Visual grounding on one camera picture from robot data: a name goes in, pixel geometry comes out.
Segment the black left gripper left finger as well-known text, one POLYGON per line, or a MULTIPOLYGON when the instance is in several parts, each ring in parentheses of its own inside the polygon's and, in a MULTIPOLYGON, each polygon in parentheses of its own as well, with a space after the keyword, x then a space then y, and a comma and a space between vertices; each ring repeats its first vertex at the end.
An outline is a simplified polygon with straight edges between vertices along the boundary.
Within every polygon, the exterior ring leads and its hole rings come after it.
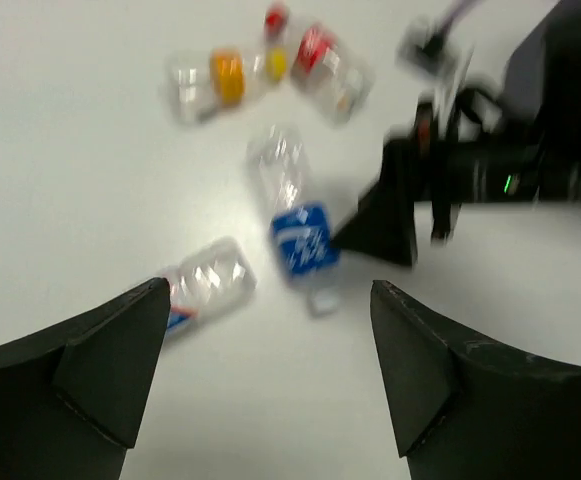
POLYGON ((169 311, 169 284, 153 278, 0 345, 0 479, 119 478, 169 311))

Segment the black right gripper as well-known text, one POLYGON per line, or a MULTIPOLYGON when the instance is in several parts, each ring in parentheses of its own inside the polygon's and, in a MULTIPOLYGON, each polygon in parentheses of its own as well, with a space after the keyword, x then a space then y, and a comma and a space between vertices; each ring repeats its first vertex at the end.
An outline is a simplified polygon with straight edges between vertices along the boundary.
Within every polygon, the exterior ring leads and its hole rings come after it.
POLYGON ((331 245, 411 268, 417 259, 414 202, 534 201, 542 180, 540 131, 503 103, 487 102, 501 113, 501 124, 488 128, 474 99, 457 99, 444 135, 431 135, 415 160, 411 140, 388 140, 379 177, 337 227, 331 245))

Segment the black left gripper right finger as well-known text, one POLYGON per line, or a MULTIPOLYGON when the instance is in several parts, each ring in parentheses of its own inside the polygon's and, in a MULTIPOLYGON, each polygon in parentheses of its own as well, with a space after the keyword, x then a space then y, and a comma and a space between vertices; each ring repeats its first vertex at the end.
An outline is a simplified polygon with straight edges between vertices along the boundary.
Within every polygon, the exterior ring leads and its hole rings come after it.
POLYGON ((581 366, 488 337, 387 281, 371 323, 414 479, 581 479, 581 366))

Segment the blue label clear bottle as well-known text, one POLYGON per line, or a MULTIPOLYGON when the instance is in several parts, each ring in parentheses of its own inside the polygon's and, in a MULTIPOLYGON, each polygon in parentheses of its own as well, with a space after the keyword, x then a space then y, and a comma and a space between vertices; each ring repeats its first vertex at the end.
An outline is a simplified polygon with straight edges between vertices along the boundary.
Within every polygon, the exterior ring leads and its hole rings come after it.
POLYGON ((339 251, 331 246, 328 210, 296 127, 275 124, 251 139, 246 167, 274 257, 314 317, 340 305, 339 251))

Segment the red label cola bottle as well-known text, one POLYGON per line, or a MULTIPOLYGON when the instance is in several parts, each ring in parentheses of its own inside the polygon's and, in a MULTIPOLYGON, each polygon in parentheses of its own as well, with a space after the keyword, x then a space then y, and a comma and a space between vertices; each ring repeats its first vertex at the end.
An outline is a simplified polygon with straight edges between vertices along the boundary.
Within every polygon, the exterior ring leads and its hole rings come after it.
POLYGON ((264 36, 285 50, 294 85, 331 123, 348 122, 364 104, 374 84, 370 67, 322 22, 274 3, 265 15, 264 36))

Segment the white blue label bottle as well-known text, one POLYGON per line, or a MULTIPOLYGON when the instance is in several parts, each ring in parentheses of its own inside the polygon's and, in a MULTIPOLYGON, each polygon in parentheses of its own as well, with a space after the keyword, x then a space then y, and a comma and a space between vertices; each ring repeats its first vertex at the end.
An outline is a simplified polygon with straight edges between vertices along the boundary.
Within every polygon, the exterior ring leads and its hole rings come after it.
POLYGON ((239 309, 252 299, 257 286, 249 262, 232 237, 208 244, 166 267, 160 276, 170 286, 168 336, 239 309))

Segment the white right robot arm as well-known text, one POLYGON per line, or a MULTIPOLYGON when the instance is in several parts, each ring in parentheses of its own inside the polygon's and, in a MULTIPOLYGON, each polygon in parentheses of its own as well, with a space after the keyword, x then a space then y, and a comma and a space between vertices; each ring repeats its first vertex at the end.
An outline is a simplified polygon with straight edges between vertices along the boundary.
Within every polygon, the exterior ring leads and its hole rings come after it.
POLYGON ((443 74, 419 98, 406 132, 383 145, 377 180, 333 235, 335 248, 410 267, 414 208, 432 208, 431 238, 447 241, 465 204, 581 203, 581 1, 561 1, 511 55, 502 92, 465 78, 447 17, 405 55, 443 74))

